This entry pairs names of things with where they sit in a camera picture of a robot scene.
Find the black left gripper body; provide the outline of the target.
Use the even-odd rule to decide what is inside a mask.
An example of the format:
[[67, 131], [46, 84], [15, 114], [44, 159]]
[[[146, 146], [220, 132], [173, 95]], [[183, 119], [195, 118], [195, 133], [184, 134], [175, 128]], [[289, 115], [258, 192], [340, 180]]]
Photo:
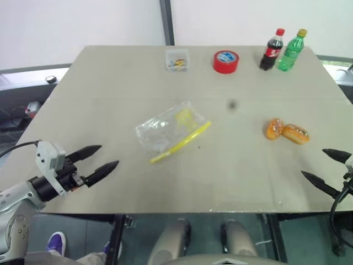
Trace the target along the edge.
[[57, 181], [66, 192], [84, 185], [84, 180], [79, 175], [77, 167], [69, 158], [65, 159], [62, 169], [56, 171], [56, 173]]

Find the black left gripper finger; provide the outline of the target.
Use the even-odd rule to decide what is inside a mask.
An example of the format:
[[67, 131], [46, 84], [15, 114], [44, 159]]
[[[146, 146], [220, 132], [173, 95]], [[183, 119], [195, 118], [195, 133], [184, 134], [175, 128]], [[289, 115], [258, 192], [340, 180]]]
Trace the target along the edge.
[[89, 145], [82, 149], [79, 149], [76, 152], [71, 153], [70, 155], [66, 156], [71, 162], [77, 162], [81, 160], [85, 160], [86, 158], [92, 156], [96, 153], [102, 145]]
[[88, 177], [83, 177], [83, 182], [87, 187], [91, 187], [107, 177], [119, 164], [119, 160], [112, 161], [102, 165], [97, 168], [94, 173], [89, 175]]

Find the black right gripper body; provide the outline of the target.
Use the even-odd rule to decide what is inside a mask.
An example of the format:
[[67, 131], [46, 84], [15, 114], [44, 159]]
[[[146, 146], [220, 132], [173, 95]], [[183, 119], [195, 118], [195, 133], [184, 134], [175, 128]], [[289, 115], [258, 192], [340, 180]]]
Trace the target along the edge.
[[347, 195], [352, 195], [353, 193], [352, 173], [344, 174], [344, 180], [343, 196], [346, 197]]

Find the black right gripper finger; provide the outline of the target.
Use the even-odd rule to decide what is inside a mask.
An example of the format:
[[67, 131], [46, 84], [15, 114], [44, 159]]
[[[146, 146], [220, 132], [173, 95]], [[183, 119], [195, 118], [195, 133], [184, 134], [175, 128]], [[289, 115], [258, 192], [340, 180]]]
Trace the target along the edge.
[[322, 149], [322, 151], [330, 158], [340, 163], [346, 163], [346, 161], [352, 156], [351, 153], [335, 149]]
[[340, 192], [334, 189], [333, 187], [327, 185], [323, 179], [305, 171], [301, 171], [301, 173], [312, 185], [314, 185], [322, 192], [326, 193], [332, 198], [337, 198], [339, 196]]

